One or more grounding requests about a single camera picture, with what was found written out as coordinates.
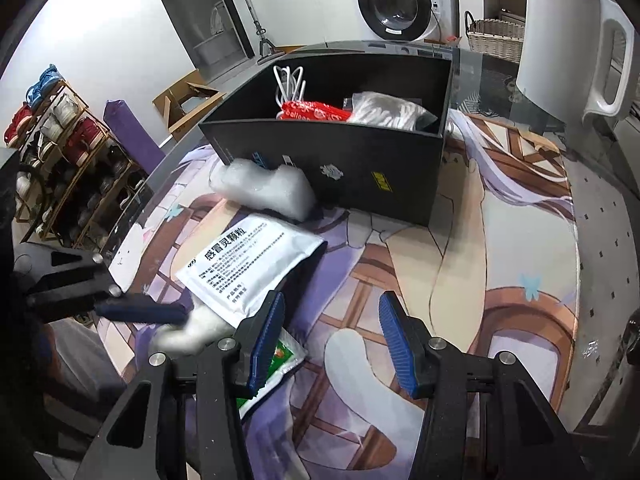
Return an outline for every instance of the blue rubber pad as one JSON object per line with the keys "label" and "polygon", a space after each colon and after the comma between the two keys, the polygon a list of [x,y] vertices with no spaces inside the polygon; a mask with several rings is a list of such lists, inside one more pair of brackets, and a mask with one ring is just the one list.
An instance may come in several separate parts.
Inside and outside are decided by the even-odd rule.
{"label": "blue rubber pad", "polygon": [[398,382],[413,397],[418,389],[414,356],[400,326],[398,314],[396,314],[386,294],[380,296],[378,315],[380,316],[380,326],[391,354],[391,360],[396,369]]}
{"label": "blue rubber pad", "polygon": [[262,326],[254,351],[251,353],[251,377],[247,386],[254,395],[267,381],[269,366],[271,365],[284,321],[284,311],[284,295],[279,292],[271,304],[269,315]]}

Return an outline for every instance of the washing machine door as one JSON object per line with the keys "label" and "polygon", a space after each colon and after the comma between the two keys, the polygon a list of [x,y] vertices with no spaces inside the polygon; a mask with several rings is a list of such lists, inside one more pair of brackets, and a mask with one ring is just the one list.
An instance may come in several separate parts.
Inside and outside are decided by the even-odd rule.
{"label": "washing machine door", "polygon": [[431,0],[358,0],[358,6],[369,28],[384,40],[416,40],[431,20]]}

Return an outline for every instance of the plastic bag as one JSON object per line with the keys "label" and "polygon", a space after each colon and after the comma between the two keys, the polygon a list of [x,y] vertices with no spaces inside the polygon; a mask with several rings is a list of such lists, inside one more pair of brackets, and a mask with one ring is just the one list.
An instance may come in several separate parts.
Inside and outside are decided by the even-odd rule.
{"label": "plastic bag", "polygon": [[377,92],[363,92],[353,95],[353,112],[347,122],[398,130],[424,130],[437,120],[420,105]]}
{"label": "plastic bag", "polygon": [[271,359],[266,384],[258,390],[253,399],[236,399],[240,419],[244,418],[252,407],[262,402],[269,392],[282,382],[286,374],[305,360],[305,357],[305,349],[286,330],[282,329],[276,350]]}
{"label": "plastic bag", "polygon": [[312,101],[287,101],[282,104],[280,119],[303,121],[346,121],[350,112],[331,105]]}

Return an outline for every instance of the white cable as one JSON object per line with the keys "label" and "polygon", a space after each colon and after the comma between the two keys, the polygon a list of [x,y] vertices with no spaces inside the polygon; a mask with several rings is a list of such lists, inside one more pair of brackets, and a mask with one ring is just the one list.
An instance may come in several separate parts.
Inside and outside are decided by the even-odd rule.
{"label": "white cable", "polygon": [[273,67],[273,75],[276,77],[276,104],[282,105],[288,101],[302,101],[305,96],[306,81],[302,79],[304,69],[299,66],[293,72],[291,68]]}

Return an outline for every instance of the cardboard box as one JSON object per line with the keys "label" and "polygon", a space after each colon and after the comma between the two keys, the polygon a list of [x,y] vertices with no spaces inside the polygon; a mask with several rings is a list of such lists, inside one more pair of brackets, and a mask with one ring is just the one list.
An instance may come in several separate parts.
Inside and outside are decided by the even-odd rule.
{"label": "cardboard box", "polygon": [[[185,112],[182,105],[193,97],[206,97],[190,112]],[[206,85],[200,72],[196,69],[172,84],[167,90],[154,99],[154,105],[162,115],[169,134],[180,140],[198,122],[213,110],[225,96],[224,92]]]}

